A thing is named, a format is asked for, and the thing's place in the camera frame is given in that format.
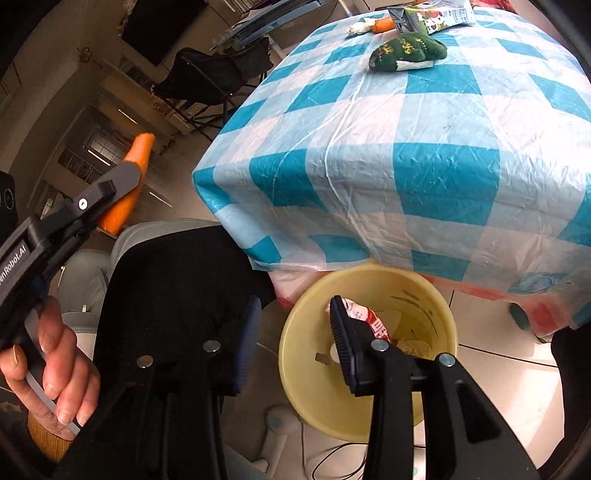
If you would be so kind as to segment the person's left hand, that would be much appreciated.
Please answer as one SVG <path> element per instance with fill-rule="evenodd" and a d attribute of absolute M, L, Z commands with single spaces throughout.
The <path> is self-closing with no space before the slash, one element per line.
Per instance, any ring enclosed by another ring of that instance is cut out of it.
<path fill-rule="evenodd" d="M 1 372 L 14 394 L 48 433 L 72 441 L 68 428 L 72 421 L 84 425 L 95 411 L 100 377 L 91 360 L 77 348 L 74 331 L 61 317 L 58 301 L 48 296 L 43 303 L 37 328 L 39 344 L 45 354 L 44 394 L 56 402 L 50 410 L 26 382 L 27 360 L 15 345 L 1 352 Z"/>

